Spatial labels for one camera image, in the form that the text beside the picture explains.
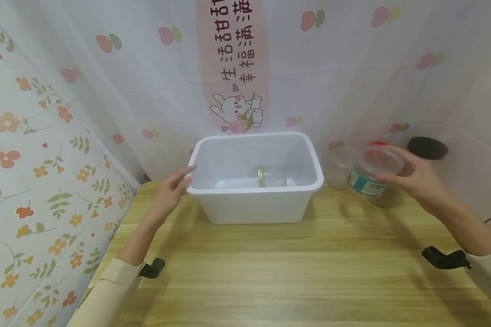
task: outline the wooden table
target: wooden table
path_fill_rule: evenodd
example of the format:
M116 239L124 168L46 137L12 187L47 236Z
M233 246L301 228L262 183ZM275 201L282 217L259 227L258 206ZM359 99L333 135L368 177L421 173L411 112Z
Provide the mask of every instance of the wooden table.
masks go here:
M93 281L146 213L159 183L136 195ZM143 279L117 326L491 326L491 302L461 269L421 257L458 248L410 197L391 210L327 186L298 224L213 225L185 196L146 257Z

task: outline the black clip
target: black clip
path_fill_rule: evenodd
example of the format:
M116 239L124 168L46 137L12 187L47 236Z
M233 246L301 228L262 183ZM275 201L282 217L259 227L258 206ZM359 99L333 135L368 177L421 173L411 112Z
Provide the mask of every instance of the black clip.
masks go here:
M138 276L145 278L157 278L165 267L165 261L156 258L151 265L145 264Z
M436 247L427 247L422 251L422 256L438 269L471 268L471 264L467 261L466 254L462 250L445 255Z

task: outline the hand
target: hand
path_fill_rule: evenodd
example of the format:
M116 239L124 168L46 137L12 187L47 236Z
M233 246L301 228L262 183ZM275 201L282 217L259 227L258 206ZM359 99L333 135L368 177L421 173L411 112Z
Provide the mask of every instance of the hand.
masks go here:
M196 165L184 168L162 182L155 200L145 217L151 220L154 226L157 228L162 226L167 216L179 205L180 197L185 194L191 184L191 178L186 178L186 175L194 171L195 168Z
M404 159L404 168L398 175L380 173L376 179L394 187L400 187L433 216L440 218L442 208L459 202L443 185L431 164L405 149L386 145Z

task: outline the left hand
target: left hand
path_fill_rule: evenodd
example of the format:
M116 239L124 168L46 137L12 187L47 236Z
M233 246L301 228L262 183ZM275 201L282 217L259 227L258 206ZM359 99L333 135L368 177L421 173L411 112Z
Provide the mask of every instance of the left hand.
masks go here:
M181 196L186 193L191 184L191 178L186 178L186 175L194 171L195 168L196 165L184 168L164 180L160 185L155 200L146 215L146 218L152 220L157 227L162 226L167 216L179 205Z

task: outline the white plastic box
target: white plastic box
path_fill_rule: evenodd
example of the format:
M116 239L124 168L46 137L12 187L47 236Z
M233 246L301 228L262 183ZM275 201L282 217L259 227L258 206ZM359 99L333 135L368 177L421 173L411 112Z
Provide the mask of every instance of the white plastic box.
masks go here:
M324 175L310 139L298 132L224 135L200 140L187 192L214 224L298 223ZM258 187L259 166L283 166L284 187Z

